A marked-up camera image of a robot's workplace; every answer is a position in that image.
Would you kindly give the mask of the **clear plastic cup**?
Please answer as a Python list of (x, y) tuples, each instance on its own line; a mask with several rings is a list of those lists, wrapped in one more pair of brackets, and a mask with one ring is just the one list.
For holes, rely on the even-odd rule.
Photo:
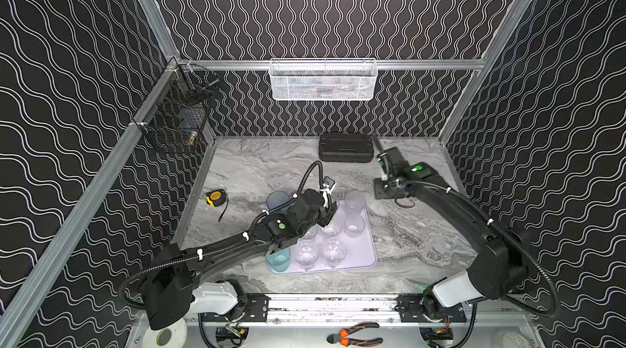
[(320, 231), (320, 227), (315, 225), (311, 229), (309, 229), (303, 236), (303, 240), (312, 240), (314, 239)]
[(329, 238), (324, 242), (322, 248), (324, 264), (330, 268), (339, 266), (347, 255), (347, 248), (337, 238)]
[(295, 260), (304, 270), (308, 271), (315, 266), (319, 258), (319, 250), (312, 240), (303, 240), (297, 244)]
[(320, 232), (327, 237), (336, 237), (342, 233), (343, 225), (340, 222), (330, 222), (327, 226), (321, 227)]

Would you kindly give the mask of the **blue ribbed plastic cup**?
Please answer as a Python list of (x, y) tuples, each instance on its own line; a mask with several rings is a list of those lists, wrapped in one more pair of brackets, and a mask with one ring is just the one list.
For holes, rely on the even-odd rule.
[(274, 191), (266, 199), (267, 211), (270, 214), (284, 213), (293, 204), (293, 196), (285, 191)]

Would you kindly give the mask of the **frosted plastic cup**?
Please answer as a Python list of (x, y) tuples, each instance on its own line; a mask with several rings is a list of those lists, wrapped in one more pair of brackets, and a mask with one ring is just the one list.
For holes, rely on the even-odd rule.
[(366, 197), (361, 191), (350, 191), (344, 198), (344, 206), (347, 212), (361, 214), (365, 208)]
[(345, 234), (350, 238), (362, 235), (367, 227), (365, 219), (360, 214), (348, 214), (344, 221)]

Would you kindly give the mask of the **teal plastic cup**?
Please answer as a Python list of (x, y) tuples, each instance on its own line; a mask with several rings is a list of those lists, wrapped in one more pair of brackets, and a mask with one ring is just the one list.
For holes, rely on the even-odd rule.
[(291, 251), (290, 248), (279, 250), (265, 257), (269, 268), (272, 271), (282, 273), (290, 267)]

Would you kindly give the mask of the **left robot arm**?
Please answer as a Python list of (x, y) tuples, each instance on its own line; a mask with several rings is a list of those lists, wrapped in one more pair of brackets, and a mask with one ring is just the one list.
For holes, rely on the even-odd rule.
[(225, 240), (185, 250), (167, 246), (149, 267), (120, 283), (118, 298), (145, 311), (151, 329), (172, 325), (189, 313), (201, 284), (236, 264), (296, 245), (314, 226), (327, 226), (337, 212), (335, 185), (324, 176), (322, 162), (314, 161), (289, 202), (262, 212), (245, 231)]

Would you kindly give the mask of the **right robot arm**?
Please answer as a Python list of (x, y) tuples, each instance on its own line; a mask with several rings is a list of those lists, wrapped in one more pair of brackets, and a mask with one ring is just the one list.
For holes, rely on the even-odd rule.
[[(477, 253), (466, 270), (425, 289), (420, 306), (426, 317), (441, 319), (445, 311), (463, 302), (500, 299), (539, 317), (551, 318), (559, 313), (561, 300), (556, 285), (532, 254), (525, 230), (504, 227), (492, 219), (469, 197), (452, 188), (431, 165), (410, 164), (396, 147), (384, 148), (378, 137), (372, 140), (381, 169), (380, 178), (373, 181), (376, 199), (418, 199), (456, 228)], [(546, 310), (510, 295), (531, 270), (537, 272), (549, 291), (551, 305)]]

